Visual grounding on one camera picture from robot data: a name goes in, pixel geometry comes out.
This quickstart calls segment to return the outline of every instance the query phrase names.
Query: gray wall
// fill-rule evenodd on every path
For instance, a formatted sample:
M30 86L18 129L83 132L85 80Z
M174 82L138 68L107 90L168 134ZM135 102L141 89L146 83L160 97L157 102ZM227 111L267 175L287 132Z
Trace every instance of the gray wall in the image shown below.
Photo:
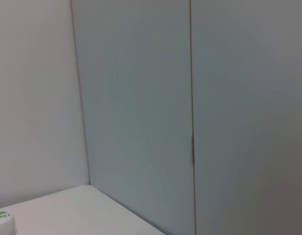
M192 0L198 235L302 234L302 0Z
M194 235L189 2L72 3L91 184Z
M0 208L88 184L69 0L0 0Z

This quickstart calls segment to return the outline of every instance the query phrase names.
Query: cabinet door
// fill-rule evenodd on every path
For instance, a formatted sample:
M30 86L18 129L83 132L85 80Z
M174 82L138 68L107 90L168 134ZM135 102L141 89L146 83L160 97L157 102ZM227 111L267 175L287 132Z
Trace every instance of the cabinet door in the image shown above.
M72 0L91 184L194 235L187 0Z
M192 0L197 235L302 233L302 0Z

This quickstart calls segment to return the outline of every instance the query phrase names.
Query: white wall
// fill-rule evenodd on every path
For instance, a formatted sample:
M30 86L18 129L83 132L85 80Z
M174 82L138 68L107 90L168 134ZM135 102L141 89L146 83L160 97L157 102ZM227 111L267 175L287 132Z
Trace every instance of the white wall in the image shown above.
M0 0L0 207L88 184L69 0Z
M194 235L189 2L72 3L91 184Z
M198 235L302 234L302 0L192 0Z

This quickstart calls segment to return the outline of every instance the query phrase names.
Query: white container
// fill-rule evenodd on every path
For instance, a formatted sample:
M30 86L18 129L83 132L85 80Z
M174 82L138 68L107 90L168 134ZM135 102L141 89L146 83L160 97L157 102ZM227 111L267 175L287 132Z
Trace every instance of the white container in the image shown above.
M0 211L0 235L15 235L16 233L14 215L6 211Z

